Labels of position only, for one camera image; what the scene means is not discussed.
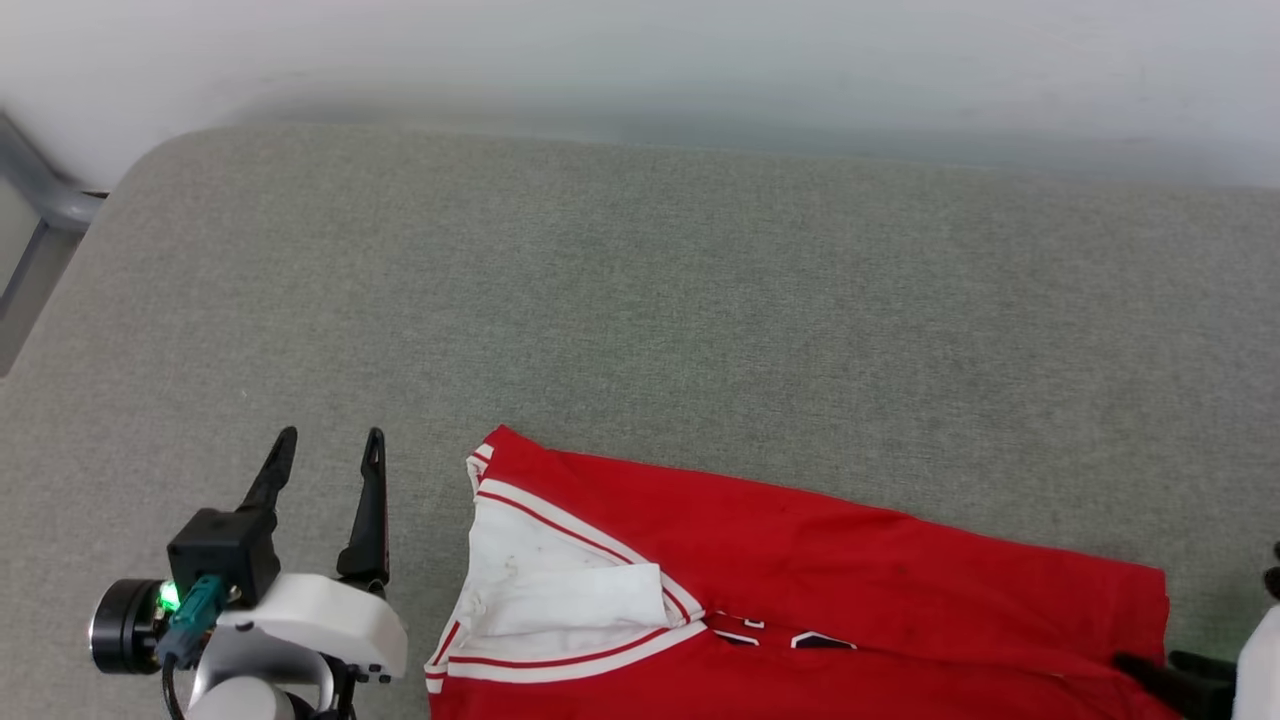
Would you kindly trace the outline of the grey metal frame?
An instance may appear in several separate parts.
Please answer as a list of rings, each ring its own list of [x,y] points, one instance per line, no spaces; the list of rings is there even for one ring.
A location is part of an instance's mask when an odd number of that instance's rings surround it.
[[[0,178],[35,213],[35,227],[0,293],[1,322],[15,301],[44,237],[50,231],[83,234],[99,214],[104,197],[76,190],[60,179],[4,111],[0,111]]]

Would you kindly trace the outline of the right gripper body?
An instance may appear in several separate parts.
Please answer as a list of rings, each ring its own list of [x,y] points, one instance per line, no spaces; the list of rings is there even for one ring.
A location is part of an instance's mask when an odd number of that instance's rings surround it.
[[[1263,615],[1239,653],[1231,720],[1280,720],[1280,605]]]

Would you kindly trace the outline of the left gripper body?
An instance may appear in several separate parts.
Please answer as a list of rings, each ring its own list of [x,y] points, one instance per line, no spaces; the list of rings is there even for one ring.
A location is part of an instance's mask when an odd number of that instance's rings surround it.
[[[159,644],[183,598],[177,584],[122,579],[99,601],[88,629],[90,656],[106,674],[148,675],[160,669]],[[179,664],[197,683],[257,676],[279,683],[337,683],[339,670],[361,682],[388,683],[407,667],[408,637],[380,596],[317,574],[278,577],[252,609],[225,609]]]

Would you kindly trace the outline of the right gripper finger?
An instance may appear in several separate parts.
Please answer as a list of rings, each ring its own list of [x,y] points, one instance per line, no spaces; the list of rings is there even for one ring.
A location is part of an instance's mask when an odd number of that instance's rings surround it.
[[[1183,720],[1231,720],[1236,683],[1204,682],[1133,653],[1114,655],[1114,666]]]
[[[1170,665],[1178,671],[1190,674],[1204,682],[1236,682],[1236,664],[1233,661],[1212,659],[1181,650],[1171,651],[1167,659]]]

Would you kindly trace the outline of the red and white jersey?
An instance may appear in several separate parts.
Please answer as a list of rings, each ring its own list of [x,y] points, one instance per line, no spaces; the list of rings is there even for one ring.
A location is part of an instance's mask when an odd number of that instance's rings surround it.
[[[467,471],[431,720],[1176,720],[1114,666],[1158,569],[508,427]]]

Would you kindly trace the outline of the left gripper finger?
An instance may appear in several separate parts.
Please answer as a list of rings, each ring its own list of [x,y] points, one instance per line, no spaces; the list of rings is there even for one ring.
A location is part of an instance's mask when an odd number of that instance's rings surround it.
[[[361,591],[384,591],[390,580],[385,436],[371,428],[360,464],[362,488],[348,544],[339,552],[338,582]]]
[[[248,492],[239,503],[241,511],[275,510],[279,493],[287,487],[291,478],[297,441],[296,427],[285,427],[279,432]]]

